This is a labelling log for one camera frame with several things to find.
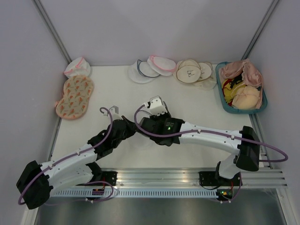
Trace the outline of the dusty pink bra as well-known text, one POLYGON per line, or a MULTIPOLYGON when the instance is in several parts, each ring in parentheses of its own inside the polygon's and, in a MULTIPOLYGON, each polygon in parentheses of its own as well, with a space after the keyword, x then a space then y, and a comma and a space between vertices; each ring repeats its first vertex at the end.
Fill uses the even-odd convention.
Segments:
POLYGON ((246 59, 231 62, 225 67, 219 69, 219 76, 223 80, 223 82, 226 79, 233 79, 239 75, 242 75, 242 80, 246 86, 252 86, 259 90, 262 103, 263 76, 253 65, 253 63, 250 62, 250 60, 246 59))

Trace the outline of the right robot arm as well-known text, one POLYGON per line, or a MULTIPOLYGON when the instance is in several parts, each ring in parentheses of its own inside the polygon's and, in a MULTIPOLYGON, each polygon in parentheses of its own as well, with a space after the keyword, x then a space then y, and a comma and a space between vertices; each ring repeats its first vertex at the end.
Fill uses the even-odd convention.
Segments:
POLYGON ((199 144, 228 152, 230 155, 218 162, 214 180, 225 185, 235 175, 243 171, 259 170, 259 138, 252 127, 242 130, 217 130, 201 127, 187 121, 173 118, 164 103, 150 101, 144 104, 150 109, 151 116, 134 122, 138 132, 149 137, 158 145, 199 144))

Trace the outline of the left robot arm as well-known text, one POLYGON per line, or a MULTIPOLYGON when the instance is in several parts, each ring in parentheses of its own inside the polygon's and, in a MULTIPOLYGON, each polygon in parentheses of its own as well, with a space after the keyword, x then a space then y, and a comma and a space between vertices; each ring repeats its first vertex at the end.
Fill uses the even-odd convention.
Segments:
POLYGON ((32 210, 42 206, 57 192, 76 185, 96 186, 102 181, 102 170, 96 161, 136 133, 135 123, 122 117, 92 137, 78 150, 53 161, 38 164, 35 160, 24 168, 16 183, 21 196, 19 205, 32 210))

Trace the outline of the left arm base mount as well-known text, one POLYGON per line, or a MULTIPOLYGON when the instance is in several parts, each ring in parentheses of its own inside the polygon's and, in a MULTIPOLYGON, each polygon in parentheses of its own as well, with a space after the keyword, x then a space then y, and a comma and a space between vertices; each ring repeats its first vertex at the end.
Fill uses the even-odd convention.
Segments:
POLYGON ((90 182, 105 181, 110 183, 112 186, 115 186, 117 181, 117 174, 118 173, 116 171, 102 171, 94 175, 90 182))

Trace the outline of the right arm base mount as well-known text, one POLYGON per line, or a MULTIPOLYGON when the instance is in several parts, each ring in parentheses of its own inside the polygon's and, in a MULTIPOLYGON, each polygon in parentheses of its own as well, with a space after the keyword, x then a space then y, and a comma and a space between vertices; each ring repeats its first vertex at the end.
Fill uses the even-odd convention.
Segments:
POLYGON ((213 171, 200 171, 198 172, 199 185, 207 190, 215 190, 223 185, 220 179, 216 178, 216 172, 213 171))

